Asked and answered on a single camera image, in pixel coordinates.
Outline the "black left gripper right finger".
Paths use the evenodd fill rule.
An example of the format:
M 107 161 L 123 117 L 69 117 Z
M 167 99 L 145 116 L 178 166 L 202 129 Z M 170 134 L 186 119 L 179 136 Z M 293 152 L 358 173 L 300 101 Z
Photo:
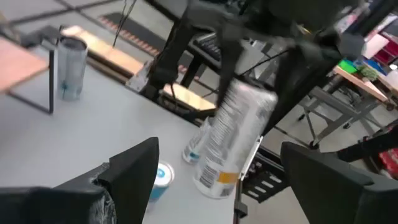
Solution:
M 310 224 L 398 224 L 398 181 L 283 142 L 280 159 Z

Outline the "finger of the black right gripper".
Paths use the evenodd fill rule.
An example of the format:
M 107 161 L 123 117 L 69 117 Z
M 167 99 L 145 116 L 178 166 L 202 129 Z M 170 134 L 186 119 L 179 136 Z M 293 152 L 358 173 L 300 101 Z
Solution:
M 279 123 L 314 87 L 326 80 L 326 75 L 342 59 L 336 47 L 288 47 L 277 58 L 271 89 L 278 102 L 269 116 L 262 135 L 265 136 Z
M 242 54 L 243 47 L 240 37 L 222 36 L 220 34 L 218 38 L 221 50 L 221 68 L 218 72 L 220 79 L 216 104 L 221 105 L 234 78 L 236 64 Z

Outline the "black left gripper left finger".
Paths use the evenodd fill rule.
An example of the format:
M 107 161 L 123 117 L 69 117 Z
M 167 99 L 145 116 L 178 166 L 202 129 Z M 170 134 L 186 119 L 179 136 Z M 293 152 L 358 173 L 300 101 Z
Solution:
M 54 188 L 0 187 L 0 224 L 141 224 L 158 162 L 151 137 Z

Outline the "blue silver Red Bull can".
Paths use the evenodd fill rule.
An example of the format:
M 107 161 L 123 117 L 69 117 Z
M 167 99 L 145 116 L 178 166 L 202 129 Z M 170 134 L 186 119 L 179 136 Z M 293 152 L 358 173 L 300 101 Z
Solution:
M 155 181 L 150 193 L 149 202 L 156 203 L 169 188 L 175 177 L 173 167 L 163 161 L 158 163 Z

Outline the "white Celsius can black lid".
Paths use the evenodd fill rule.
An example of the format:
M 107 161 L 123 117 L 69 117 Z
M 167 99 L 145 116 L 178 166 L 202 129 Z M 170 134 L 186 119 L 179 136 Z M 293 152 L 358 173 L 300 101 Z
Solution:
M 193 181 L 199 191 L 217 199 L 233 193 L 277 100 L 272 91 L 239 80 L 231 82 L 195 168 Z

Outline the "black keyboard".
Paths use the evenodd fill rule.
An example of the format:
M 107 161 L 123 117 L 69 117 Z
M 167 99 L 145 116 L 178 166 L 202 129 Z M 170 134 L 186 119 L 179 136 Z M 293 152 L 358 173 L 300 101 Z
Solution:
M 221 49 L 219 47 L 218 39 L 215 33 L 199 36 L 193 41 L 193 44 L 207 53 L 213 59 L 217 61 L 221 60 Z

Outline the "green plastic bin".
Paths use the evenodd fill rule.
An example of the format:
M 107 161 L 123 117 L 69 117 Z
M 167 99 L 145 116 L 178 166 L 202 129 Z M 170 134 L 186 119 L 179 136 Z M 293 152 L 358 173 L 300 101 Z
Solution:
M 347 59 L 341 60 L 338 64 L 338 66 L 342 70 L 344 70 L 345 72 L 350 73 L 350 74 L 354 74 L 358 71 L 357 68 L 355 67 L 355 64 L 352 61 L 347 60 Z

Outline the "wooden workbench with bins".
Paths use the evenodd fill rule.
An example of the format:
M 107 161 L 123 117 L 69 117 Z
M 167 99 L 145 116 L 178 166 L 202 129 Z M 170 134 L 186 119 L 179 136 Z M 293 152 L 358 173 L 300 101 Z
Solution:
M 376 72 L 377 74 L 377 79 L 392 93 L 398 93 L 398 86 L 393 85 L 390 82 L 386 80 L 386 76 L 383 75 L 381 72 L 377 71 L 376 69 L 372 68 L 370 65 L 365 63 L 365 66 L 367 66 L 369 69 L 372 71 Z M 344 71 L 341 67 L 338 65 L 333 69 L 333 71 L 345 79 L 347 79 L 349 82 L 353 83 L 360 89 L 364 90 L 365 92 L 369 93 L 376 99 L 378 99 L 381 102 L 386 102 L 388 100 L 388 97 L 380 90 L 378 89 L 374 84 L 372 84 L 369 80 L 365 79 L 360 79 L 346 71 Z

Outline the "black mat with orange stripes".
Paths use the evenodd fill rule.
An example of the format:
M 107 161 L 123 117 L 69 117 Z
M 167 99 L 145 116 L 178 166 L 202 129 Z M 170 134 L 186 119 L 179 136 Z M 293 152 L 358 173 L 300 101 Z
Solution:
M 98 20 L 111 30 L 117 31 L 122 18 L 121 13 L 113 12 L 99 16 Z M 126 19 L 119 35 L 153 57 L 160 53 L 166 43 L 163 38 L 132 19 Z

